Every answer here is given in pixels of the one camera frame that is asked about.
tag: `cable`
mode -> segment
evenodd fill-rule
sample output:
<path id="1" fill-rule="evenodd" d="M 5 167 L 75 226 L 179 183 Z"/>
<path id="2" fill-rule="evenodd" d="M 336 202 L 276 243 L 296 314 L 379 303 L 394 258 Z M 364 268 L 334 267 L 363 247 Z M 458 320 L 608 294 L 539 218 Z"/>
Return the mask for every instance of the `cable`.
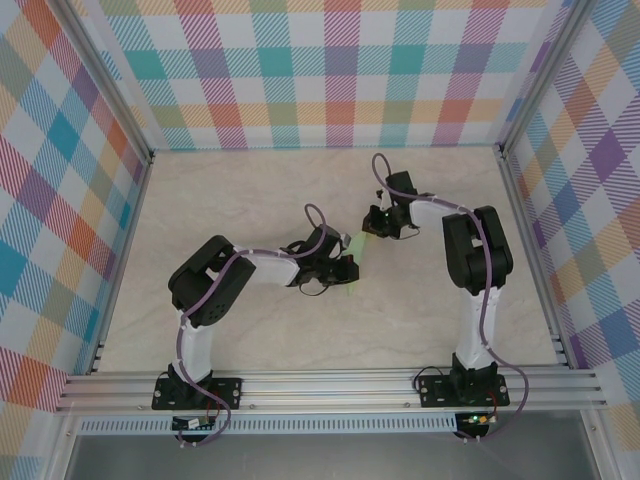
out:
<path id="1" fill-rule="evenodd" d="M 376 177 L 376 180 L 378 180 L 378 183 L 380 183 L 380 185 L 386 188 L 390 194 L 392 193 L 399 197 L 409 198 L 412 200 L 423 200 L 426 202 L 433 202 L 435 204 L 442 205 L 444 207 L 458 210 L 462 213 L 469 215 L 469 218 L 475 225 L 476 230 L 478 230 L 478 235 L 480 236 L 480 240 L 482 241 L 482 250 L 484 252 L 484 260 L 485 260 L 486 270 L 487 270 L 487 281 L 485 283 L 484 297 L 482 299 L 482 307 L 480 309 L 480 325 L 478 327 L 480 340 L 482 342 L 482 346 L 487 350 L 489 355 L 491 355 L 493 359 L 496 362 L 498 362 L 498 364 L 500 364 L 503 367 L 510 368 L 511 370 L 517 372 L 522 377 L 522 381 L 524 382 L 524 393 L 522 395 L 522 401 L 520 402 L 520 405 L 518 405 L 518 408 L 514 412 L 509 422 L 503 425 L 498 430 L 490 432 L 484 438 L 495 437 L 496 435 L 504 432 L 507 426 L 512 425 L 514 420 L 516 420 L 522 414 L 522 410 L 524 409 L 524 406 L 527 403 L 527 399 L 529 398 L 529 378 L 527 377 L 527 374 L 524 373 L 524 371 L 520 367 L 518 367 L 517 365 L 513 365 L 512 363 L 509 363 L 506 360 L 503 360 L 496 352 L 493 351 L 493 349 L 489 345 L 489 341 L 487 340 L 487 335 L 485 334 L 485 331 L 484 331 L 484 323 L 487 316 L 487 307 L 489 305 L 489 294 L 491 293 L 490 292 L 491 284 L 493 282 L 493 277 L 492 277 L 493 264 L 491 262 L 491 251 L 489 250 L 489 242 L 487 240 L 487 235 L 484 232 L 484 228 L 482 228 L 482 222 L 480 222 L 480 219 L 478 219 L 478 217 L 473 213 L 473 211 L 469 210 L 468 208 L 462 205 L 457 205 L 447 200 L 437 198 L 435 195 L 430 197 L 421 197 L 419 195 L 410 195 L 408 193 L 399 192 L 398 190 L 394 190 L 393 188 L 389 187 L 389 185 L 386 184 L 386 182 L 382 179 L 382 177 L 380 177 L 380 174 L 376 169 L 376 160 L 378 159 L 378 157 L 382 158 L 385 165 L 387 166 L 387 171 L 391 172 L 391 166 L 389 165 L 389 161 L 387 160 L 387 157 L 385 157 L 382 153 L 376 153 L 371 159 L 371 168 L 373 169 L 373 175 Z"/>
<path id="2" fill-rule="evenodd" d="M 197 312 L 207 302 L 207 300 L 211 298 L 213 293 L 218 288 L 218 285 L 220 285 L 220 282 L 222 281 L 224 276 L 227 274 L 227 272 L 231 268 L 231 265 L 233 264 L 233 262 L 235 262 L 238 258 L 244 255 L 253 254 L 253 255 L 265 255 L 265 256 L 273 256 L 273 257 L 290 258 L 292 260 L 295 260 L 298 258 L 306 257 L 308 255 L 313 255 L 322 246 L 324 239 L 327 236 L 327 220 L 325 219 L 324 214 L 318 207 L 316 207 L 312 203 L 307 203 L 304 206 L 304 212 L 307 218 L 309 219 L 309 222 L 311 222 L 314 228 L 316 227 L 316 225 L 313 222 L 313 219 L 311 218 L 311 214 L 309 213 L 310 209 L 313 209 L 318 213 L 318 215 L 320 216 L 321 227 L 322 227 L 322 234 L 320 235 L 320 239 L 318 240 L 318 243 L 314 245 L 310 250 L 307 250 L 306 252 L 303 252 L 303 253 L 294 253 L 294 254 L 288 254 L 288 253 L 282 252 L 281 250 L 273 251 L 273 250 L 263 250 L 263 249 L 241 250 L 239 252 L 235 252 L 231 256 L 231 258 L 229 258 L 227 263 L 225 263 L 224 267 L 222 267 L 222 269 L 218 273 L 218 276 L 209 287 L 209 290 L 206 291 L 206 293 L 202 296 L 202 298 L 200 298 L 200 300 L 194 303 L 189 309 L 183 312 L 182 315 L 180 316 L 180 328 L 178 329 L 178 337 L 176 338 L 176 358 L 177 358 L 178 368 L 180 370 L 180 373 L 182 374 L 182 378 L 184 378 L 192 388 L 200 392 L 202 395 L 210 398 L 214 402 L 217 402 L 219 406 L 222 406 L 222 408 L 224 408 L 227 411 L 227 418 L 225 419 L 225 422 L 220 428 L 220 430 L 218 430 L 215 433 L 212 433 L 211 435 L 209 435 L 207 438 L 205 438 L 200 442 L 187 442 L 182 437 L 182 431 L 179 431 L 178 440 L 180 441 L 181 448 L 184 448 L 185 446 L 195 448 L 197 446 L 206 445 L 207 443 L 214 441 L 216 438 L 222 435 L 222 432 L 224 432 L 227 428 L 229 428 L 229 425 L 231 424 L 231 408 L 229 407 L 227 402 L 225 402 L 222 398 L 218 397 L 217 395 L 214 395 L 213 393 L 205 390 L 200 385 L 198 385 L 193 380 L 193 378 L 191 378 L 191 376 L 187 372 L 187 369 L 184 366 L 184 362 L 182 359 L 182 337 L 184 336 L 184 331 L 187 328 L 187 321 L 189 320 L 189 317 L 193 313 Z"/>
<path id="3" fill-rule="evenodd" d="M 496 395 L 491 390 L 489 390 L 487 394 L 491 397 L 491 400 L 493 400 L 493 413 L 491 414 L 491 417 L 497 420 L 498 419 L 498 399 L 496 398 Z"/>
<path id="4" fill-rule="evenodd" d="M 420 377 L 420 374 L 421 374 L 422 372 L 424 372 L 425 370 L 429 370 L 430 368 L 433 368 L 434 370 L 437 370 L 437 371 L 438 371 L 438 373 L 440 374 L 440 376 L 442 376 L 442 377 L 444 377 L 444 376 L 445 376 L 445 375 L 444 375 L 444 373 L 442 373 L 442 370 L 440 370 L 438 367 L 433 367 L 433 366 L 431 366 L 431 367 L 424 367 L 422 370 L 420 370 L 420 371 L 416 374 L 416 376 L 415 376 L 415 377 L 413 377 L 412 385 L 413 385 L 413 389 L 416 391 L 416 393 L 420 393 L 420 390 L 418 390 L 418 386 L 416 385 L 416 382 L 418 381 L 418 377 Z"/>
<path id="5" fill-rule="evenodd" d="M 322 290 L 320 290 L 318 293 L 307 293 L 304 290 L 302 290 L 302 284 L 298 285 L 298 290 L 300 290 L 300 293 L 303 295 L 306 295 L 307 297 L 319 297 L 320 295 L 322 295 L 324 292 L 326 292 L 327 290 L 329 290 L 329 286 L 327 285 L 326 287 L 324 287 Z"/>
<path id="6" fill-rule="evenodd" d="M 303 246 L 305 243 L 304 240 L 296 240 L 295 242 L 291 242 L 289 245 L 287 245 L 283 250 L 285 252 L 293 252 L 293 253 L 298 253 L 298 251 L 300 250 L 300 247 Z M 339 247 L 339 251 L 336 254 L 335 257 L 328 257 L 329 260 L 337 260 L 338 258 L 340 258 L 340 256 L 344 253 L 344 251 L 346 250 L 345 246 L 344 246 L 344 242 L 342 241 L 342 239 L 338 240 L 338 247 Z"/>

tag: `black mounting bracket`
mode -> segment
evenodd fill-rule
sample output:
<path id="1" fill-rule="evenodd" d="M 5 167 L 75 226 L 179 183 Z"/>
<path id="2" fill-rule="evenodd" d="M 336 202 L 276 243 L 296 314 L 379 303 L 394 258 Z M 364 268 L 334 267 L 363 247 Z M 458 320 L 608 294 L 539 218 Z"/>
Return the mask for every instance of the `black mounting bracket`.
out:
<path id="1" fill-rule="evenodd" d="M 207 392 L 224 400 L 231 410 L 240 408 L 241 378 L 214 378 L 213 373 L 198 382 Z M 151 402 L 152 410 L 217 410 L 217 405 L 180 378 L 172 365 L 166 375 L 160 375 Z"/>
<path id="2" fill-rule="evenodd" d="M 421 375 L 418 377 L 417 387 L 420 392 L 420 406 L 422 408 L 434 407 L 493 407 L 493 398 L 489 391 L 496 397 L 498 407 L 506 407 L 511 402 L 509 391 L 502 375 L 497 377 L 498 383 L 487 392 L 470 397 L 466 402 L 458 398 L 458 394 L 451 382 L 449 375 Z"/>

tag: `green foam block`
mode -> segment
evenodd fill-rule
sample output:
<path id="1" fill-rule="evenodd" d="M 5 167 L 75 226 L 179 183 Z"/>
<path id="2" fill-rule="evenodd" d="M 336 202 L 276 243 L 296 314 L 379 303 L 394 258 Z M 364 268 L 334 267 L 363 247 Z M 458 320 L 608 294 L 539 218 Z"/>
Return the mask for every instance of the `green foam block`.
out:
<path id="1" fill-rule="evenodd" d="M 347 248 L 342 255 L 353 255 L 353 260 L 360 268 L 362 268 L 362 254 L 364 253 L 364 245 L 367 241 L 367 232 L 360 232 L 355 237 L 351 238 L 349 248 Z M 347 295 L 351 295 L 356 288 L 357 282 L 351 282 L 347 284 Z"/>

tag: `plaid wall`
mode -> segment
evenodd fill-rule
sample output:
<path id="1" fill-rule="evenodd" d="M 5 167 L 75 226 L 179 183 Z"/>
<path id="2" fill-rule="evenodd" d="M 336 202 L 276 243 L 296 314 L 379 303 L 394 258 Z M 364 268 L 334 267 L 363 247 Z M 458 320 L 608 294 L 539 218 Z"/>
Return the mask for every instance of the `plaid wall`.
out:
<path id="1" fill-rule="evenodd" d="M 640 0 L 600 0 L 515 148 L 562 320 L 640 478 Z"/>
<path id="2" fill-rule="evenodd" d="M 74 3 L 151 142 L 189 150 L 493 144 L 560 1 Z"/>
<path id="3" fill-rule="evenodd" d="M 567 17 L 569 16 L 569 12 L 571 11 L 571 7 L 574 4 L 574 2 L 575 0 L 562 0 L 562 5 L 560 7 L 560 10 L 558 10 L 556 17 L 553 20 L 553 24 L 551 25 L 551 28 L 549 29 L 547 36 L 544 39 L 544 42 L 542 42 L 542 46 L 540 47 L 540 50 L 538 51 L 538 54 L 536 55 L 535 60 L 531 64 L 531 67 L 527 72 L 527 76 L 525 77 L 524 82 L 522 82 L 522 85 L 520 86 L 520 90 L 518 91 L 518 96 L 516 97 L 516 100 L 513 102 L 513 105 L 511 106 L 511 110 L 509 110 L 509 115 L 507 115 L 507 120 L 504 122 L 504 125 L 502 126 L 502 130 L 500 130 L 500 134 L 498 135 L 499 143 L 502 143 L 502 141 L 505 139 L 505 137 L 509 133 L 509 130 L 511 130 L 513 121 L 516 118 L 516 115 L 518 114 L 518 112 L 520 111 L 520 107 L 522 106 L 522 102 L 524 102 L 524 100 L 529 95 L 529 92 L 531 91 L 531 88 L 533 87 L 533 84 L 535 83 L 535 80 L 538 76 L 538 72 L 540 71 L 540 67 L 542 66 L 542 63 L 545 61 L 545 59 L 547 58 L 547 55 L 551 51 L 553 42 L 555 42 L 556 38 L 558 37 L 558 34 L 561 32 L 562 27 L 564 26 L 564 23 L 567 20 Z"/>
<path id="4" fill-rule="evenodd" d="M 0 11 L 0 478 L 28 479 L 91 353 L 143 163 L 45 1 Z"/>

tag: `marble-pattern surface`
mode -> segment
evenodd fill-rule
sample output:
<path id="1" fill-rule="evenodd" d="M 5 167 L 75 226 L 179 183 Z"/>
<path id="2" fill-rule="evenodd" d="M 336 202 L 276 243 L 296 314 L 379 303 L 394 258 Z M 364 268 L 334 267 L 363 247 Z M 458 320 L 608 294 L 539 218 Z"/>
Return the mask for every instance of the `marble-pattern surface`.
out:
<path id="1" fill-rule="evenodd" d="M 374 150 L 160 153 L 153 167 L 111 323 L 101 371 L 161 370 L 175 351 L 177 319 L 167 281 L 216 234 L 246 247 L 306 239 L 306 202 L 329 225 L 356 234 L 379 188 Z M 490 148 L 387 149 L 419 191 L 468 206 L 493 205 L 515 268 L 498 310 L 495 349 L 518 364 L 555 355 Z M 441 234 L 370 238 L 351 296 L 316 298 L 273 285 L 247 287 L 217 324 L 219 369 L 311 369 L 449 365 L 460 328 L 460 294 L 446 270 Z"/>

